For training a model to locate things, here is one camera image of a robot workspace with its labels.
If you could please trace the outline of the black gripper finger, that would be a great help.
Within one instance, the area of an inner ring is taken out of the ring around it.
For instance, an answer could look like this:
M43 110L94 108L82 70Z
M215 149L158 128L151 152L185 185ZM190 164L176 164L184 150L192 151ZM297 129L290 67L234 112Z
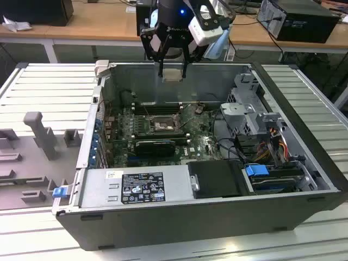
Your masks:
M192 53L189 51L189 41L187 38L181 39L182 51L183 51L183 67L182 67L182 78L187 76L187 67L189 64L198 62L202 59L204 55L204 47L197 46Z
M159 47L155 50L151 41L159 40ZM163 76L164 58L170 48L170 34L167 32L167 26L164 24L157 24L155 27L143 29L140 33L142 45L144 47L146 56L149 60L153 60L159 64L158 76Z

